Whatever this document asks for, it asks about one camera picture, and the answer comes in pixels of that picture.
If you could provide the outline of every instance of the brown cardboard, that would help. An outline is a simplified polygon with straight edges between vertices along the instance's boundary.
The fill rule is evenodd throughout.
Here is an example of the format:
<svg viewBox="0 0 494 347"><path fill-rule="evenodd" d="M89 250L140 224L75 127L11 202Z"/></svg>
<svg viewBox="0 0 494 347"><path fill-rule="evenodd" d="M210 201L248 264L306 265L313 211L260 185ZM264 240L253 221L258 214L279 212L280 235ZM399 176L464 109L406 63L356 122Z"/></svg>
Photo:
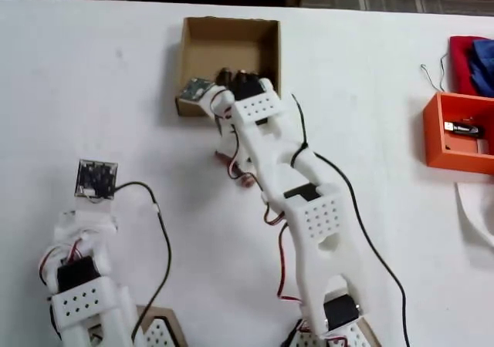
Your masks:
<svg viewBox="0 0 494 347"><path fill-rule="evenodd" d="M144 310L144 307L137 306L137 312L139 315ZM170 327L172 329L173 334L178 342L178 347L187 347L187 342L185 341L185 335L182 332L180 324L178 323L177 317L171 308L160 308L151 306L149 310L147 310L147 314L142 321L142 329L144 331L149 328L149 325L153 322L155 318L165 317L170 323Z"/></svg>
<svg viewBox="0 0 494 347"><path fill-rule="evenodd" d="M215 80L218 71L244 69L272 80L279 94L279 22L215 17L186 18L182 29L176 93L193 77ZM180 116L204 116L202 109L175 99Z"/></svg>

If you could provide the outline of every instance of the orange container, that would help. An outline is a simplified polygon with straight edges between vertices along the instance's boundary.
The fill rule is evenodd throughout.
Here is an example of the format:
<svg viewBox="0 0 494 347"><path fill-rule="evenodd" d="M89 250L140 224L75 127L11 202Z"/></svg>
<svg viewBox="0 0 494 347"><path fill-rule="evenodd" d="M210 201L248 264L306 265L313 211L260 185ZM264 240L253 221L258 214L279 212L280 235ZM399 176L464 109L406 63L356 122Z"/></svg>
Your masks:
<svg viewBox="0 0 494 347"><path fill-rule="evenodd" d="M482 126L484 140L447 131L445 122ZM424 108L424 134L428 166L494 174L494 99L436 93Z"/></svg>

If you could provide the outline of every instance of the cardboard box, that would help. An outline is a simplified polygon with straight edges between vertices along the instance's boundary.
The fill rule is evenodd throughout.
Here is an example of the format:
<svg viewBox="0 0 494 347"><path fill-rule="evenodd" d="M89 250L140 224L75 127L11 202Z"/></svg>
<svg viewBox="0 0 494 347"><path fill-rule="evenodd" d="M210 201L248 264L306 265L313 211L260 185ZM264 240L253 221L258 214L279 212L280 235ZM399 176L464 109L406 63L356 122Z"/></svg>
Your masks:
<svg viewBox="0 0 494 347"><path fill-rule="evenodd" d="M436 93L424 108L425 154L430 167L494 174L494 99ZM485 130L483 140L445 130L445 122Z"/></svg>
<svg viewBox="0 0 494 347"><path fill-rule="evenodd" d="M280 94L279 22L260 19L186 18L182 30L176 94L194 77L215 80L223 67L257 72ZM204 116L195 104L175 98L180 116Z"/></svg>

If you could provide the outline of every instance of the robotic arm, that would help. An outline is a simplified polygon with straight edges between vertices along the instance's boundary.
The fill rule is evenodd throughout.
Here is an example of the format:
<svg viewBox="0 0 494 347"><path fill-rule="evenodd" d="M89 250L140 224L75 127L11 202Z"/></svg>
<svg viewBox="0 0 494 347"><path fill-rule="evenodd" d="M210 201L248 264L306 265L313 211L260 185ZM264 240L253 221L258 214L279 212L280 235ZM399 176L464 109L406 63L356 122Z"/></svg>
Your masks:
<svg viewBox="0 0 494 347"><path fill-rule="evenodd" d="M252 161L262 200L286 219L296 249L301 312L312 332L327 338L356 322L366 309L360 260L341 192L321 173L316 155L300 147L268 79L239 72L230 87L232 91L213 86L199 104L221 127L218 151L232 157L228 174L234 166L245 170ZM303 184L283 187L287 165L303 177Z"/></svg>
<svg viewBox="0 0 494 347"><path fill-rule="evenodd" d="M64 346L95 345L94 328L104 335L99 346L147 346L140 328L131 337L137 308L128 287L111 278L107 240L117 232L111 215L116 173L115 163L80 161L76 209L60 215L54 245L39 264L39 277L52 294L52 323Z"/></svg>
<svg viewBox="0 0 494 347"><path fill-rule="evenodd" d="M218 152L230 156L228 174L250 174L268 209L283 218L296 250L300 309L314 335L328 339L357 322L366 308L360 259L344 218L341 192L325 178L316 155L297 141L284 103L268 79L239 72L233 85L211 87L199 100L220 131ZM243 173L252 162L255 175ZM302 183L286 187L286 171ZM80 161L76 209L61 215L54 245L39 264L52 293L52 323L63 345L144 347L137 308L127 287L111 278L106 242L117 232L111 215L117 165ZM159 207L155 204L159 216Z"/></svg>

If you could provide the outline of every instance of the white surface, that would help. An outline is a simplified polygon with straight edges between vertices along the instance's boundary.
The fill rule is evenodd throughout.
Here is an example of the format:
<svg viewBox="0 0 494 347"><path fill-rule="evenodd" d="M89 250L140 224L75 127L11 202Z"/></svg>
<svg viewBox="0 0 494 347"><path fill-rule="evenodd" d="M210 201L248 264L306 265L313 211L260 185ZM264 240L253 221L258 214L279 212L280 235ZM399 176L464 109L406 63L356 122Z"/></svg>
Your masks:
<svg viewBox="0 0 494 347"><path fill-rule="evenodd" d="M0 344L56 344L36 265L73 202L80 157L116 161L120 183L154 188L174 251L156 305L176 311L189 345L273 346L293 327L297 306L275 297L278 228L262 222L259 192L214 161L213 124L175 115L181 21L191 15L282 22L284 99L296 120L297 95L312 148L354 183L369 234L407 290L411 342L489 344L494 254L472 255L483 244L462 224L452 183L478 177L422 163L432 91L418 66L434 79L448 37L493 37L493 18L45 1L0 1ZM399 292L348 195L346 205L370 275L368 320L384 346L404 345ZM145 190L122 191L114 207L115 275L143 304L165 269L164 240ZM286 236L289 267L290 245Z"/></svg>

